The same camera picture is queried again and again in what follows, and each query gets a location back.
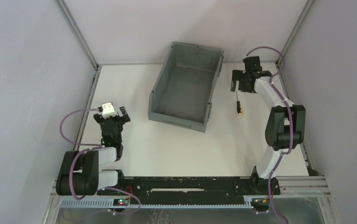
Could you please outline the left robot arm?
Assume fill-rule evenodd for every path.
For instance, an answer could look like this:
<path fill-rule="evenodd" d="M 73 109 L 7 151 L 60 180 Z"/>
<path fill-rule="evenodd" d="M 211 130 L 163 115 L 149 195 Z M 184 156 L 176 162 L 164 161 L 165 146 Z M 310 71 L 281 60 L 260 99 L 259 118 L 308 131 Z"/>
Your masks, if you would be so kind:
<path fill-rule="evenodd" d="M 101 128 L 99 144 L 84 144 L 86 149 L 64 154 L 55 189 L 60 196 L 81 200 L 94 195 L 99 189 L 114 187 L 123 179 L 121 170 L 103 170 L 106 163 L 119 161 L 124 146 L 122 131 L 130 122 L 125 107 L 116 111 L 111 103 L 93 109 L 93 118 Z"/>

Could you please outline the black yellow screwdriver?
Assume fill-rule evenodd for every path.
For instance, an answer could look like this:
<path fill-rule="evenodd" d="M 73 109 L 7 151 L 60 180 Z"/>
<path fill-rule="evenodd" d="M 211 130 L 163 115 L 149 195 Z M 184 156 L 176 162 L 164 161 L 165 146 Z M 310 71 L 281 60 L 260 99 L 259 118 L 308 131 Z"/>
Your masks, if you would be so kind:
<path fill-rule="evenodd" d="M 240 104 L 240 101 L 239 101 L 239 97 L 238 97 L 238 92 L 236 91 L 235 92 L 236 94 L 236 111 L 239 115 L 242 114 L 242 107 L 241 107 L 241 104 Z"/>

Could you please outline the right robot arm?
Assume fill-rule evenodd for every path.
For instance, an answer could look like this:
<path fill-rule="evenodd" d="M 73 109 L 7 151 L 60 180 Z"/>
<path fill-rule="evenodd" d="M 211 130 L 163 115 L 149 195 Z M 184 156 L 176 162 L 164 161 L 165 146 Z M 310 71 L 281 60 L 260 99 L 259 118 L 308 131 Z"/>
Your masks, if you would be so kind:
<path fill-rule="evenodd" d="M 306 109 L 289 100 L 274 84 L 269 71 L 233 70 L 232 92 L 257 93 L 269 109 L 265 129 L 267 149 L 250 176 L 254 191 L 271 188 L 284 156 L 304 140 Z"/>

